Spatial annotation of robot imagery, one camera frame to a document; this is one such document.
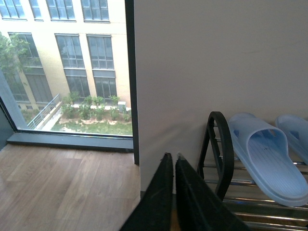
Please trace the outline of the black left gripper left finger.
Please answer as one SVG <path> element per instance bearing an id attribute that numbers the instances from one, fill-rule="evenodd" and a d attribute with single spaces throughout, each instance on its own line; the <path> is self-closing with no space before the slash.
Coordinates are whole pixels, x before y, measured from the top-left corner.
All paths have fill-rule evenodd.
<path id="1" fill-rule="evenodd" d="M 171 223 L 173 161 L 165 153 L 143 198 L 121 227 L 122 231 L 168 231 Z"/>

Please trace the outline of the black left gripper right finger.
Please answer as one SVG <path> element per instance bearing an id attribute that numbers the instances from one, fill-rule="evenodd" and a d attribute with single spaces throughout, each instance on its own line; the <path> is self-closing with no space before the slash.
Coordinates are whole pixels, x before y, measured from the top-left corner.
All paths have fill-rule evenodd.
<path id="1" fill-rule="evenodd" d="M 182 154 L 175 165 L 178 221 L 183 231 L 249 231 Z"/>

